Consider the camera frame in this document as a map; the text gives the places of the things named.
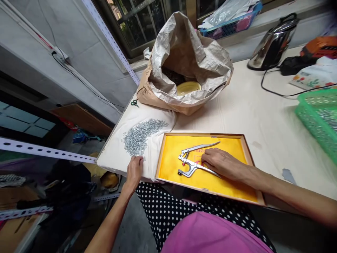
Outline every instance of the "yellow lid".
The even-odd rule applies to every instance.
[[[201,85],[198,82],[184,82],[177,86],[178,96],[186,95],[192,91],[201,90]]]

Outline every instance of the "scissors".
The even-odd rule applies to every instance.
[[[137,105],[137,100],[138,100],[138,99],[135,99],[134,101],[132,101],[132,102],[131,102],[131,105],[135,105],[135,106],[137,106],[137,107],[139,108],[139,106]]]

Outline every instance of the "wooden tray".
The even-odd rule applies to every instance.
[[[220,141],[220,143],[210,148],[225,150],[241,162],[254,166],[244,135],[165,133],[161,145],[156,178],[201,192],[265,206],[262,193],[245,184],[226,178],[220,179],[201,169],[197,169],[190,178],[178,175],[178,169],[183,171],[188,171],[189,169],[187,164],[183,167],[182,161],[178,159],[183,149],[217,141]],[[201,155],[203,153],[203,149],[192,151],[188,159],[201,164]]]

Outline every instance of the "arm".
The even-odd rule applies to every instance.
[[[110,253],[115,242],[120,223],[132,194],[135,192],[143,172],[143,157],[133,156],[127,167],[126,182],[116,203],[98,228],[85,253]]]
[[[217,148],[207,149],[202,160],[215,172],[273,195],[313,220],[337,228],[336,200],[278,179]]]

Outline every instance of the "polka dot skirt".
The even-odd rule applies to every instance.
[[[276,252],[245,203],[202,193],[199,202],[194,205],[177,199],[156,183],[140,183],[136,193],[152,229],[158,252],[175,225],[197,211],[219,216],[245,228]]]

